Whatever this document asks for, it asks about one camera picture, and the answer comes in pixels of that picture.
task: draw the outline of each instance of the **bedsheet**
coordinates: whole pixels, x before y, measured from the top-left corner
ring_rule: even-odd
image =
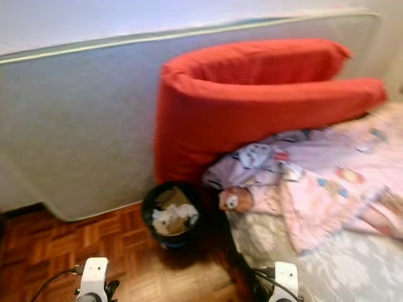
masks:
[[[394,115],[392,135],[402,138],[402,112],[403,104],[389,104],[368,118],[382,121]],[[337,128],[347,129],[351,123],[355,121]],[[403,139],[394,140],[393,148],[402,151],[402,142]],[[326,150],[320,156],[329,157],[329,167],[317,167],[315,157],[319,155],[313,153],[309,158],[299,158],[290,146],[283,147],[291,153],[294,162],[306,169],[321,173],[333,164],[334,155]],[[259,213],[226,213],[237,250],[251,267],[270,266],[279,260],[297,265],[305,301],[400,301],[403,295],[402,241],[343,230],[317,250],[298,256],[282,218]]]

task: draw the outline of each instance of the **red cushion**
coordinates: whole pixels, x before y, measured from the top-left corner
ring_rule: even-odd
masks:
[[[196,182],[246,143],[355,118],[384,102],[378,80],[329,81],[348,57],[337,43],[310,39],[233,43],[171,60],[159,91],[157,180]]]

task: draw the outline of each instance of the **black trash can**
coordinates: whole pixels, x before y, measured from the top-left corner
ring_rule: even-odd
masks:
[[[154,209],[156,209],[156,199],[160,196],[163,192],[170,190],[174,187],[178,187],[183,194],[188,198],[189,202],[196,208],[198,212],[198,219],[197,221],[189,226],[185,231],[175,234],[175,235],[161,235],[160,233],[156,232],[156,229],[152,225],[153,218],[152,213]],[[145,224],[149,227],[152,236],[161,243],[164,247],[169,248],[180,248],[186,245],[188,242],[192,241],[196,233],[200,227],[200,222],[202,219],[202,204],[200,199],[191,184],[187,182],[176,182],[170,181],[165,182],[163,184],[158,185],[153,190],[151,190],[147,196],[143,200],[142,205],[142,217],[144,219]]]

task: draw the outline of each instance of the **parquet floor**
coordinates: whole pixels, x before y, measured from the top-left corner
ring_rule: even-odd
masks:
[[[162,249],[140,218],[136,204],[96,218],[64,223],[47,211],[8,222],[0,256],[0,302],[29,302],[49,277],[88,257],[107,257],[107,280],[121,282],[119,302],[253,301],[242,272],[225,252],[227,235],[208,219],[197,243]],[[38,302],[74,301],[80,277],[52,282]]]

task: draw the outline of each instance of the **cable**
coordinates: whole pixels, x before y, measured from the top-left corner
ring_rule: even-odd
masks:
[[[59,272],[58,274],[54,275],[53,277],[51,277],[50,279],[48,279],[45,283],[42,284],[42,286],[40,287],[40,289],[37,291],[37,293],[32,297],[30,302],[34,302],[39,294],[42,292],[42,290],[49,284],[51,283],[54,279],[59,278],[61,275],[64,274],[68,274],[68,273],[72,273],[72,274],[76,274],[76,275],[82,275],[82,272],[84,270],[83,266],[75,266],[72,269],[66,269],[64,271]]]
[[[278,287],[281,288],[282,290],[286,291],[291,297],[294,298],[294,300],[295,300],[296,302],[300,302],[299,298],[298,298],[292,291],[290,291],[288,288],[286,288],[284,285],[281,285],[280,283],[277,283],[276,281],[274,281],[274,280],[268,278],[266,275],[264,275],[264,274],[261,273],[261,272],[254,271],[254,273],[255,273],[256,275],[258,275],[260,278],[263,278],[264,280],[267,280],[267,281],[273,283],[275,286],[278,286]]]

